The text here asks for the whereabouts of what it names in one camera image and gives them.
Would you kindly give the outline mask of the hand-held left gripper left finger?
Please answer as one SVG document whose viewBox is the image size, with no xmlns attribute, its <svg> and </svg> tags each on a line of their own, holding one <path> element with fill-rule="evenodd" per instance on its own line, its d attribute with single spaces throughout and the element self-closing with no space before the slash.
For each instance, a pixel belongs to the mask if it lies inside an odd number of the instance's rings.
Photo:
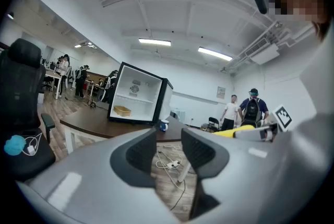
<svg viewBox="0 0 334 224">
<path fill-rule="evenodd" d="M 179 224 L 151 176 L 156 129 L 74 150 L 18 187 L 46 224 Z"/>
</svg>

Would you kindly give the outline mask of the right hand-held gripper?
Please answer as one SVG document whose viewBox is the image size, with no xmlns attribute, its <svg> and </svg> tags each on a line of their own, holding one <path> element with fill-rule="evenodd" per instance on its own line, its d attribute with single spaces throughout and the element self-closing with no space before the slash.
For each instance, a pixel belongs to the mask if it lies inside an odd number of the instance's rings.
<svg viewBox="0 0 334 224">
<path fill-rule="evenodd" d="M 281 131 L 287 132 L 292 124 L 292 118 L 285 106 L 279 105 L 274 109 L 273 115 Z M 253 142 L 268 142 L 273 140 L 273 132 L 269 126 L 254 128 L 251 125 L 244 125 L 234 130 L 233 138 Z"/>
</svg>

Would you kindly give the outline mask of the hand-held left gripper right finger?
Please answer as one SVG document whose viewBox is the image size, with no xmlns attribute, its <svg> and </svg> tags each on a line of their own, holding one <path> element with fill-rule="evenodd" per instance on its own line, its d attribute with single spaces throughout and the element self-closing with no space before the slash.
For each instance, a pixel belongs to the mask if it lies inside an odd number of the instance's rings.
<svg viewBox="0 0 334 224">
<path fill-rule="evenodd" d="M 287 134 L 251 141 L 184 128 L 183 151 L 197 174 L 191 224 L 286 224 L 274 177 Z"/>
</svg>

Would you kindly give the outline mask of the mini fridge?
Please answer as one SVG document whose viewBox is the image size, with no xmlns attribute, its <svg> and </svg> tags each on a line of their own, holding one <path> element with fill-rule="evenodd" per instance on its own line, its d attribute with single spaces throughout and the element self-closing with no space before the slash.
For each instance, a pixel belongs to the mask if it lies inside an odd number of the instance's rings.
<svg viewBox="0 0 334 224">
<path fill-rule="evenodd" d="M 124 99 L 116 94 L 147 99 L 154 103 Z M 160 120 L 166 120 L 170 116 L 172 94 L 173 86 L 168 79 L 123 62 L 109 95 L 108 120 L 133 124 L 155 124 Z M 130 109 L 131 115 L 117 115 L 113 111 L 115 105 Z"/>
</svg>

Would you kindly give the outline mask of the black backpack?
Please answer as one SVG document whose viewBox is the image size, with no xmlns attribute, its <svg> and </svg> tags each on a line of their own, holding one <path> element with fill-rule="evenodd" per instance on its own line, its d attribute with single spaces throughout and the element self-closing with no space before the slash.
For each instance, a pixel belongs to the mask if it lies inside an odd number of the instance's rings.
<svg viewBox="0 0 334 224">
<path fill-rule="evenodd" d="M 261 115 L 257 99 L 250 99 L 244 111 L 242 125 L 252 125 L 253 127 L 257 127 L 260 118 Z"/>
</svg>

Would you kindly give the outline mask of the black folding chair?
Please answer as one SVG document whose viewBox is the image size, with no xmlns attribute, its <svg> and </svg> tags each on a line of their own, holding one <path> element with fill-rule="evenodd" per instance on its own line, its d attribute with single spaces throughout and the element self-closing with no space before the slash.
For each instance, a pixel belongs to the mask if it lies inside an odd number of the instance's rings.
<svg viewBox="0 0 334 224">
<path fill-rule="evenodd" d="M 209 117 L 208 120 L 209 120 L 209 123 L 208 123 L 208 126 L 207 126 L 207 130 L 210 133 L 218 132 L 220 130 L 219 121 L 214 117 Z"/>
</svg>

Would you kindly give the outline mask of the dark brown wooden desk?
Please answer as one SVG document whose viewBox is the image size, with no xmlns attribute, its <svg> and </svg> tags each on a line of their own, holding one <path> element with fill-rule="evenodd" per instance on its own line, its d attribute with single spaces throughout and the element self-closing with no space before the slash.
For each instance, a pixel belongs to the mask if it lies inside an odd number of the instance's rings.
<svg viewBox="0 0 334 224">
<path fill-rule="evenodd" d="M 77 173 L 97 183 L 108 179 L 133 187 L 153 188 L 151 162 L 157 143 L 179 143 L 187 126 L 169 116 L 166 132 L 158 125 L 111 122 L 105 108 L 83 108 L 60 120 L 70 129 L 66 135 L 68 157 L 56 166 L 57 170 Z M 100 142 L 86 149 L 74 151 L 70 146 L 74 135 L 87 135 Z"/>
</svg>

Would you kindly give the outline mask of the white ceiling air conditioner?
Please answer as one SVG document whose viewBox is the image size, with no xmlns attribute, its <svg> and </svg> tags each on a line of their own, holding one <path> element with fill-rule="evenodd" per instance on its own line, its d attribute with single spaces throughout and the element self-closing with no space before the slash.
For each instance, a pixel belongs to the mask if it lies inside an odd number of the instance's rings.
<svg viewBox="0 0 334 224">
<path fill-rule="evenodd" d="M 268 46 L 267 48 L 265 48 L 264 50 L 262 50 L 261 52 L 253 55 L 250 57 L 250 59 L 258 64 L 258 65 L 262 65 L 264 63 L 267 63 L 268 61 L 278 57 L 280 54 L 278 52 L 278 47 L 277 45 L 271 44 L 270 46 Z"/>
</svg>

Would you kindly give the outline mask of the blue fluffy cloth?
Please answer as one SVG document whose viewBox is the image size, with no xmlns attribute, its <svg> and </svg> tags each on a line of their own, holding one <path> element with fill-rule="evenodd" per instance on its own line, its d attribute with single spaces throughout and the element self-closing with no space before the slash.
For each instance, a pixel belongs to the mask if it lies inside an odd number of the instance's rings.
<svg viewBox="0 0 334 224">
<path fill-rule="evenodd" d="M 9 140 L 6 140 L 4 145 L 4 152 L 10 156 L 17 156 L 21 154 L 26 145 L 26 140 L 19 135 L 13 135 Z"/>
</svg>

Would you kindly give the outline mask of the tan plastic tray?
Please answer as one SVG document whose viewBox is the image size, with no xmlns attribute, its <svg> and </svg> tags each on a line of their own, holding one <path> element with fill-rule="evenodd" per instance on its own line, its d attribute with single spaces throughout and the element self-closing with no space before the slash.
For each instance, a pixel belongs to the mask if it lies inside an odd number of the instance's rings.
<svg viewBox="0 0 334 224">
<path fill-rule="evenodd" d="M 131 115 L 130 109 L 120 105 L 115 105 L 113 111 L 121 117 L 127 117 Z"/>
</svg>

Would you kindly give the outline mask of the ceiling light panel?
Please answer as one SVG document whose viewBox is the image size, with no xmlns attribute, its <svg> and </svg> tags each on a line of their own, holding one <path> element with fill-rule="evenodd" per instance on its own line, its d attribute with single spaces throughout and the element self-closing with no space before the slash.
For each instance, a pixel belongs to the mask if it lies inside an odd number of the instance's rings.
<svg viewBox="0 0 334 224">
<path fill-rule="evenodd" d="M 198 52 L 205 53 L 205 54 L 208 54 L 208 55 L 211 55 L 211 56 L 223 59 L 223 60 L 228 61 L 228 62 L 233 59 L 232 57 L 227 56 L 225 54 L 218 53 L 218 52 L 215 52 L 215 51 L 212 51 L 212 50 L 209 50 L 209 49 L 206 49 L 206 48 L 202 48 L 202 47 L 198 48 Z"/>
<path fill-rule="evenodd" d="M 139 38 L 138 41 L 143 44 L 154 44 L 154 45 L 161 45 L 161 46 L 171 46 L 171 41 L 166 40 L 156 40 L 156 39 L 144 39 Z"/>
</svg>

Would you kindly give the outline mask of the white desk with wooden top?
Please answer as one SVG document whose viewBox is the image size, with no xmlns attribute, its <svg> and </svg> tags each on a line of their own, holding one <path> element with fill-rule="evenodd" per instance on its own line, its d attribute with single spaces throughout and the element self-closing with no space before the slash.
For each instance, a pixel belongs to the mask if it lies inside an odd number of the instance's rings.
<svg viewBox="0 0 334 224">
<path fill-rule="evenodd" d="M 45 76 L 46 77 L 51 77 L 51 78 L 53 78 L 53 80 L 56 80 L 56 79 L 58 80 L 57 88 L 56 88 L 56 91 L 55 91 L 55 94 L 54 94 L 54 98 L 57 100 L 59 98 L 59 91 L 60 91 L 60 85 L 61 85 L 62 77 L 60 75 L 58 75 L 56 72 L 52 71 L 52 70 L 47 70 Z M 55 85 L 55 82 L 53 81 L 52 86 L 51 86 L 51 92 L 54 91 L 54 85 Z"/>
</svg>

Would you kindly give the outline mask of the black mesh office chair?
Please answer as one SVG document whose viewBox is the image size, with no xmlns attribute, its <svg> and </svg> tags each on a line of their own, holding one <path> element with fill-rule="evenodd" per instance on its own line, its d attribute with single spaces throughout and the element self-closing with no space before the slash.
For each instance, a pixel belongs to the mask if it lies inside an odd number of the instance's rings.
<svg viewBox="0 0 334 224">
<path fill-rule="evenodd" d="M 38 114 L 38 95 L 46 69 L 40 63 L 41 49 L 19 38 L 0 54 L 0 157 L 16 181 L 24 182 L 51 166 L 55 154 L 50 146 L 50 130 L 55 127 L 48 114 Z M 42 133 L 38 152 L 30 157 L 22 152 L 4 152 L 6 140 Z"/>
</svg>

